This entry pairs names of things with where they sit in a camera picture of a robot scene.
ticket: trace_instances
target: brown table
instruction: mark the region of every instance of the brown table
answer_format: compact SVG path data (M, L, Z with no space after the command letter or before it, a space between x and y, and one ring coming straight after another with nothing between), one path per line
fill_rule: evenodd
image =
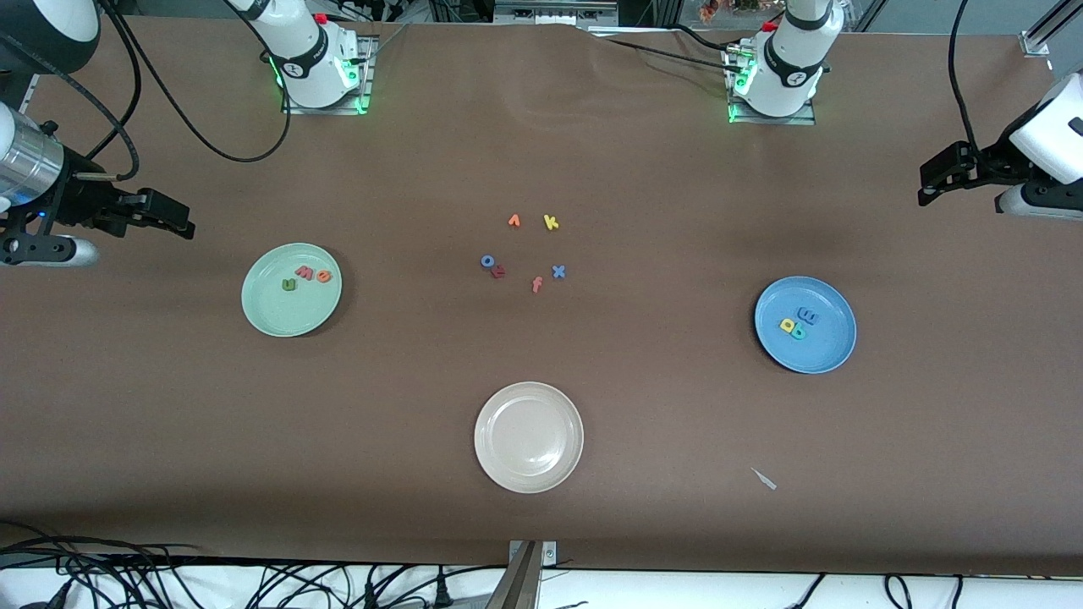
M242 25L132 22L216 143L274 141ZM119 113L104 38L77 76ZM205 151L147 83L133 186L190 205L196 239L90 234L94 269L3 273L0 515L221 555L499 562L538 537L586 567L1079 572L1083 233L994 215L994 187L917 207L918 166L962 135L945 48L843 36L819 125L777 128L728 124L709 68L570 27L415 26L368 116L295 118L256 165ZM960 53L986 144L1051 82L1009 37ZM48 78L30 115L77 150L107 130ZM127 167L116 144L102 159ZM296 241L347 289L321 331L270 338L240 283ZM567 280L532 295L551 264ZM752 331L791 274L857 312L831 374L783 371ZM587 435L536 496L472 445L485 399L524 379Z

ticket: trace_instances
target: green plate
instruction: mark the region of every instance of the green plate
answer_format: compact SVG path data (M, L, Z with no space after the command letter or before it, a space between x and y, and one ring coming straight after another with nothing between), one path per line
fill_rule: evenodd
M306 281L295 272L312 269ZM315 273L329 271L331 278L319 283ZM283 289L283 280L296 280L292 291ZM300 336L327 321L342 296L342 272L326 249L308 243L291 243L268 251L252 264L240 288L240 307L256 329L271 336Z

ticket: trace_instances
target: metal cylinder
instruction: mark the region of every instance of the metal cylinder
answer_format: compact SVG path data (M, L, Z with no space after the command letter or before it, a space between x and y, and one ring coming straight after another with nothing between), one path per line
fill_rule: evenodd
M64 167L64 145L4 104L0 104L0 198L13 206L41 196Z

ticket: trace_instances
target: white floor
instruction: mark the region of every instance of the white floor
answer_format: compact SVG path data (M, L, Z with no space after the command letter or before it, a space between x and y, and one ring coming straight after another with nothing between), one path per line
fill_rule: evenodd
M314 576L326 568L305 571ZM377 571L377 581L393 568ZM181 576L204 609L243 609L257 589L263 569L259 567L182 567ZM435 575L434 567L417 567L389 586L380 597L390 602L400 594ZM353 591L350 599L364 588L368 567L350 567ZM500 570L478 571L447 580L454 598L468 598L492 593ZM343 599L347 575L337 571L323 580ZM175 581L166 579L175 609L196 609ZM681 573L658 571L564 571L544 573L538 609L565 608L586 601L585 609L650 608L715 608L715 609L786 609L796 604L814 575L769 573ZM948 609L955 589L953 578L905 578L915 609ZM48 600L66 581L52 569L12 569L0 572L0 609L17 609L35 601ZM101 580L103 592L118 602L123 594L115 583ZM278 586L259 606L276 607L278 601L297 589L300 582ZM90 594L73 587L66 609L93 609ZM422 591L431 601L434 586ZM288 604L290 609L327 609L323 594L308 594ZM331 609L340 609L335 602ZM893 609L885 596L883 578L878 575L828 575L806 606L808 609ZM960 609L1079 609L1083 607L1083 582L1040 581L1027 579L971 578L965 581Z

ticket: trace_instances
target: white paper scrap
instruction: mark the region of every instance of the white paper scrap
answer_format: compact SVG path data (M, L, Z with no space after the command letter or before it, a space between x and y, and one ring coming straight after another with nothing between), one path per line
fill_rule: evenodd
M767 476L764 476L762 474L760 474L759 470L756 469L755 467L752 467L749 469L752 469L753 471L756 472L756 476L759 477L759 481L762 482L764 484L766 484L768 489L771 489L773 491L773 490L775 490L775 489L779 488L778 484L775 484L774 482L771 482L770 478L768 478Z

